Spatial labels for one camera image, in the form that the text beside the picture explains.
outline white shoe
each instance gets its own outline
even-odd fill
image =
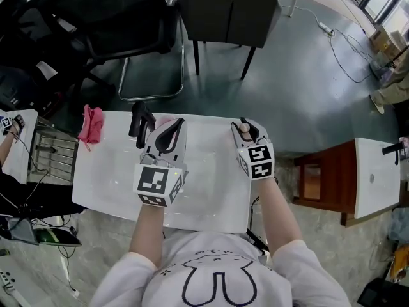
[[[371,98],[371,101],[374,104],[374,106],[376,107],[376,109],[378,110],[378,112],[381,115],[385,114],[385,110],[384,110],[383,106],[380,106],[380,105],[376,104],[371,95],[369,95],[369,98]]]

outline beige pants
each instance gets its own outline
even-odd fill
[[[391,105],[409,99],[409,53],[379,90],[371,93],[375,104]]]

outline person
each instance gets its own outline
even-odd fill
[[[3,173],[3,165],[14,145],[13,142],[22,145],[19,134],[24,126],[23,118],[16,116],[0,145],[0,227],[3,231],[7,229],[6,217],[43,219],[84,210],[84,207],[72,202],[70,186],[34,182],[21,184],[11,175]]]
[[[409,99],[409,53],[392,73],[385,84],[369,97],[380,114],[385,113],[384,105],[398,104]]]
[[[350,306],[302,240],[273,178],[258,185],[272,267],[245,239],[176,230],[164,240],[164,209],[143,205],[129,252],[108,272],[91,307]]]

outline pink cloth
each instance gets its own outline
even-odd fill
[[[101,139],[101,128],[104,125],[104,114],[101,108],[89,108],[84,106],[84,126],[78,138],[85,143],[88,150],[88,143],[95,144]]]

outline gray tile floor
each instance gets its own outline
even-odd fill
[[[291,0],[280,0],[290,4]],[[299,7],[311,9],[320,21],[354,36],[364,47],[368,41],[358,25],[336,12],[309,0],[298,0]],[[365,77],[366,62],[338,36],[333,41],[340,62],[356,79]],[[246,116],[267,128],[277,154],[314,152],[347,140],[363,137],[394,142],[398,137],[392,108],[379,115],[368,94],[378,84],[369,77],[357,84],[348,79],[336,63],[327,38],[316,26],[314,17],[296,10],[292,18],[283,13],[263,49],[258,49],[247,77],[240,74],[249,48],[227,44],[199,44],[201,75],[196,76],[192,44],[185,41],[186,73],[184,91],[172,100],[150,102],[156,112],[205,114],[212,116]],[[124,94],[143,90],[174,90],[179,86],[173,75],[180,58],[174,56],[134,58],[129,67]],[[151,63],[161,76],[143,76]],[[112,61],[96,70],[102,77],[117,83],[122,61]],[[129,111],[131,104],[112,100],[107,110]],[[57,126],[78,132],[82,117],[70,116],[66,109],[55,115]],[[277,161],[276,175],[289,201],[297,179],[287,161]],[[307,244],[322,265],[340,282],[351,302],[365,284],[382,272],[385,263],[383,240],[390,214],[353,228],[339,225],[340,214],[291,205]],[[74,298],[66,282],[60,254],[54,247],[34,247],[0,241],[12,252],[20,265],[50,294],[58,306],[86,306],[104,274],[127,250],[134,223],[87,211],[73,218],[83,247],[70,261],[72,284],[80,292]],[[254,207],[254,231],[263,236],[259,205]]]

